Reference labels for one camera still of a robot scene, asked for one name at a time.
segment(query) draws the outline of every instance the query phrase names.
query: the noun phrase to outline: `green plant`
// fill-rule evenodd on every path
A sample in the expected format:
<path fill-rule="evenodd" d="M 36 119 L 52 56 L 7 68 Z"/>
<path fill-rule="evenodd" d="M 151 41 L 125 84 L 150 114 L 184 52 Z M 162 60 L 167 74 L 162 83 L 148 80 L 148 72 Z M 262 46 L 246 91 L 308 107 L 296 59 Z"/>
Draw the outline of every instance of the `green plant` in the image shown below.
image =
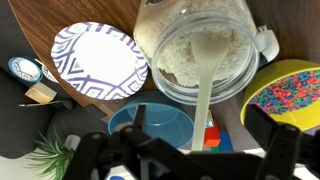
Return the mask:
<path fill-rule="evenodd" d="M 51 175 L 50 179 L 61 180 L 72 160 L 74 150 L 63 146 L 56 130 L 54 133 L 56 139 L 54 142 L 40 133 L 43 141 L 36 142 L 42 147 L 43 152 L 33 152 L 28 159 L 38 162 L 29 164 L 30 168 L 43 169 L 40 176 Z"/>

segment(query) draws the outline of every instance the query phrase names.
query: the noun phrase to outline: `tan block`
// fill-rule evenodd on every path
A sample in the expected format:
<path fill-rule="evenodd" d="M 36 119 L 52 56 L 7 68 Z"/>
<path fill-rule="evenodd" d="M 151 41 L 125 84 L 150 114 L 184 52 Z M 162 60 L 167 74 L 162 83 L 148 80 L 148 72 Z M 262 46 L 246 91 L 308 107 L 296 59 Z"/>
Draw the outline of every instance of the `tan block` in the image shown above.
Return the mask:
<path fill-rule="evenodd" d="M 42 84 L 41 82 L 37 82 L 36 84 L 31 86 L 25 93 L 26 96 L 37 101 L 40 104 L 46 104 L 52 101 L 56 94 L 57 92 Z"/>

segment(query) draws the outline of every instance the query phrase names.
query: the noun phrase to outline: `glass jar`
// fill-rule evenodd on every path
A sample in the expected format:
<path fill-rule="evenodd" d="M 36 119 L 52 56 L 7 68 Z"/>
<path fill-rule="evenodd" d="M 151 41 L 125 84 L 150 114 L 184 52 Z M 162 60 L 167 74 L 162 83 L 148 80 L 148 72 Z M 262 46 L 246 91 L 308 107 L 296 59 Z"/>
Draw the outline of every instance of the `glass jar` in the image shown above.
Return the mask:
<path fill-rule="evenodd" d="M 231 37 L 228 53 L 212 84 L 210 104 L 241 91 L 259 64 L 256 27 L 245 0 L 142 0 L 134 38 L 157 87 L 169 98 L 196 105 L 199 72 L 191 34 Z"/>

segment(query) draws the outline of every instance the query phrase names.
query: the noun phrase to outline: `wooden table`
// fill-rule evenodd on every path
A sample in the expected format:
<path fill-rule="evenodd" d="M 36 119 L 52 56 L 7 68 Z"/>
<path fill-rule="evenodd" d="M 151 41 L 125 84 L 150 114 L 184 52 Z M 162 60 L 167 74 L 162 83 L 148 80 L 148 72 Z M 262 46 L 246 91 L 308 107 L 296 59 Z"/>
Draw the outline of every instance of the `wooden table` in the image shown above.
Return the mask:
<path fill-rule="evenodd" d="M 82 21 L 109 24 L 132 36 L 139 0 L 9 0 L 27 39 L 61 86 L 82 106 L 96 105 L 111 116 L 126 100 L 101 101 L 78 93 L 62 80 L 50 56 L 55 35 Z M 320 62 L 320 1 L 247 0 L 257 26 L 274 30 L 281 52 L 277 60 L 300 58 Z M 142 90 L 157 89 L 149 75 Z M 241 94 L 211 106 L 228 128 L 235 149 L 257 147 L 239 120 Z"/>

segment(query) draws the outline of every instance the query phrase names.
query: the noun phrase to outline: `colorful sprinkles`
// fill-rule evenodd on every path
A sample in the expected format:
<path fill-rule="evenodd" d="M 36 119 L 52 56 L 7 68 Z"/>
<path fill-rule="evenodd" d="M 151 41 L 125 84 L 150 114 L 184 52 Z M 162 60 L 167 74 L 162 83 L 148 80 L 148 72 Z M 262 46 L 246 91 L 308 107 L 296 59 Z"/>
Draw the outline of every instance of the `colorful sprinkles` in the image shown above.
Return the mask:
<path fill-rule="evenodd" d="M 250 100 L 268 114 L 282 114 L 307 107 L 320 99 L 320 70 L 285 77 Z"/>

